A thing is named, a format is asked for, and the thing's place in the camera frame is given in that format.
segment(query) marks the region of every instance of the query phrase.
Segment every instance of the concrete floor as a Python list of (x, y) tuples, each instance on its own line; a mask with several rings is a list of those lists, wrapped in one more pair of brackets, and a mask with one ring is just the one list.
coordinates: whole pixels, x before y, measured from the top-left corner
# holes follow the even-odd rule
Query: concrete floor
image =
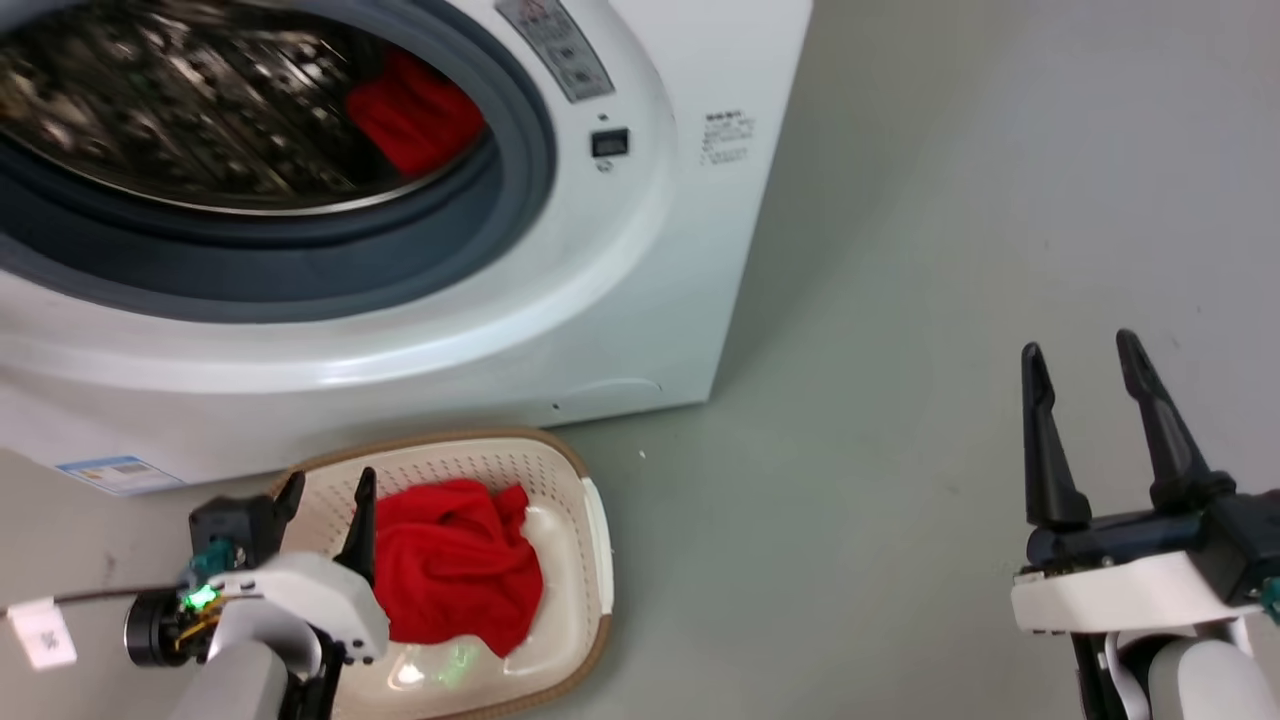
[[(563, 430), (608, 507), (616, 635), (530, 716), (1079, 717), (1069, 643), (1009, 607), (1018, 352), (1044, 345), (1096, 511), (1149, 482), (1120, 325), (1210, 461), (1275, 482), (1276, 27), (1267, 0), (819, 0), (716, 398)], [(0, 478), (0, 602), (166, 575), (214, 492)], [(5, 633), (8, 715), (164, 717), (183, 674), (128, 665), (122, 610), (68, 611), (63, 671)]]

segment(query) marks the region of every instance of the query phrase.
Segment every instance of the washing machine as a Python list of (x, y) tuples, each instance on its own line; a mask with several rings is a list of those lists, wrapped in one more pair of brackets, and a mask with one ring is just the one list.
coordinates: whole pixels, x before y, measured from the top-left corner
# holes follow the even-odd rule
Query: washing machine
[(809, 12), (0, 0), (3, 445), (133, 495), (705, 401)]

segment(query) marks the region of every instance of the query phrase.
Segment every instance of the white laundry basket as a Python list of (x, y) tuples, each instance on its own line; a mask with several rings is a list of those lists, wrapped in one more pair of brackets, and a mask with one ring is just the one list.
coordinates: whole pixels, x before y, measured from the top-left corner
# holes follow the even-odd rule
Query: white laundry basket
[(554, 436), (532, 429), (416, 438), (319, 457), (289, 469), (307, 474), (283, 551), (337, 555), (355, 511), (364, 468), (378, 470), (378, 496), (416, 484), (471, 478), (498, 491), (529, 493), (525, 537), (545, 588), (529, 638), (499, 659), (475, 637), (448, 643), (392, 643), (369, 666), (343, 669), (339, 720), (480, 720), (556, 700), (599, 661), (613, 615), (613, 556), (600, 496), (581, 459)]

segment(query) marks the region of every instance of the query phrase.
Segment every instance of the red towel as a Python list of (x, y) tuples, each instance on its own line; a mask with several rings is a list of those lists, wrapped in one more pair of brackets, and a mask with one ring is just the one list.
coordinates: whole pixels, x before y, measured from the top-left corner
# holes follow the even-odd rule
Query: red towel
[(378, 501), (374, 594), (392, 639), (435, 644), (479, 635), (507, 657), (543, 597), (538, 556), (520, 529), (529, 496), (489, 496), (476, 480), (416, 486)]
[(398, 47), (381, 77), (347, 95), (347, 115), (411, 178), (448, 165), (485, 128), (466, 92)]

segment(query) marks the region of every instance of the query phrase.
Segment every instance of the label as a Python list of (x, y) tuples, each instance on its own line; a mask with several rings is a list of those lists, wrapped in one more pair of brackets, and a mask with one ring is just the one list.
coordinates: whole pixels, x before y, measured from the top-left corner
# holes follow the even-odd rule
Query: label
[(22, 650), (27, 652), (27, 660), (36, 670), (76, 662), (76, 644), (54, 598), (14, 605), (9, 607), (8, 618)]
[(755, 118), (742, 110), (709, 113), (703, 128), (703, 165), (726, 165), (746, 160), (755, 137)]
[(498, 0), (498, 12), (538, 53), (570, 102), (613, 92), (600, 58), (559, 0)]
[(58, 469), (77, 480), (83, 480), (111, 495), (128, 496), (157, 489), (182, 487), (178, 478), (154, 465), (127, 455), (58, 465)]

